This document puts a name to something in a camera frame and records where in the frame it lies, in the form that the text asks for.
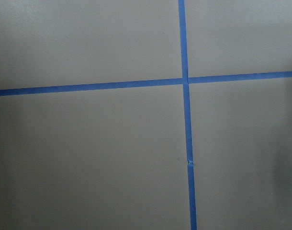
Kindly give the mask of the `blue floor marking tape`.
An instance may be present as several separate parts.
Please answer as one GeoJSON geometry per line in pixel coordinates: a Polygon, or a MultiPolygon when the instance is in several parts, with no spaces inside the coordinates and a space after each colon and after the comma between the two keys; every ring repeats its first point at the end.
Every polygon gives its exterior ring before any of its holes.
{"type": "Polygon", "coordinates": [[[197,221],[198,216],[197,216],[197,211],[196,211],[196,195],[195,195],[195,180],[194,180],[195,162],[193,158],[190,85],[197,84],[197,83],[292,78],[292,71],[200,76],[200,77],[189,76],[186,12],[185,12],[185,2],[183,0],[178,1],[178,11],[179,11],[179,26],[180,26],[181,70],[182,70],[181,78],[89,83],[89,84],[74,84],[74,85],[59,85],[59,86],[44,86],[44,87],[28,87],[28,88],[17,88],[17,89],[0,89],[0,97],[13,96],[13,95],[57,93],[57,92],[78,92],[78,91],[109,90],[109,89],[122,89],[122,88],[181,85],[183,88],[190,225],[191,225],[192,230],[196,230],[198,229],[198,221],[197,221]]]}

